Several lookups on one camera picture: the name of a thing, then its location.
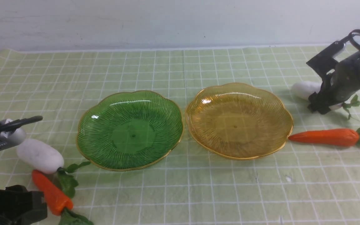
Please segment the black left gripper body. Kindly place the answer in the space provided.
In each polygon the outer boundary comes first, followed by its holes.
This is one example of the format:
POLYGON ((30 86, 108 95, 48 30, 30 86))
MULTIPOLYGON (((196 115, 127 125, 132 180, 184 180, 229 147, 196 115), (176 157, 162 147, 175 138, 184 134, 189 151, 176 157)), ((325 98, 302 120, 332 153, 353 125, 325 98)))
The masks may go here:
POLYGON ((0 189, 0 225, 31 225, 47 216, 43 192, 28 191, 23 185, 0 189))

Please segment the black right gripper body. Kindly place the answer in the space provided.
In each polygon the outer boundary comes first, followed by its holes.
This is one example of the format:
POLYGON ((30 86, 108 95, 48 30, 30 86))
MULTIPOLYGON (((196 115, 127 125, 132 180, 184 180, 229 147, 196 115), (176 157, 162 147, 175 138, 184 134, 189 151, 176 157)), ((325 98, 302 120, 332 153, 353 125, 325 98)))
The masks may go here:
POLYGON ((336 64, 322 80, 319 92, 308 98, 308 109, 320 114, 327 114, 330 106, 344 103, 360 90, 360 58, 346 58, 336 64))

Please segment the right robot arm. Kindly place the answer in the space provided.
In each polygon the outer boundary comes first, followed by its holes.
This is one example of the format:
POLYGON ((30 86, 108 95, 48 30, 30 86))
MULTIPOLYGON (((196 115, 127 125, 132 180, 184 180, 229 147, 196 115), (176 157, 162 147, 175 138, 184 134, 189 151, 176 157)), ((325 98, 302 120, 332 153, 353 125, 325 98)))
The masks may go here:
POLYGON ((338 62, 327 47, 307 61, 322 80, 319 91, 308 97, 308 109, 327 114, 330 107, 344 103, 360 90, 360 52, 338 62))

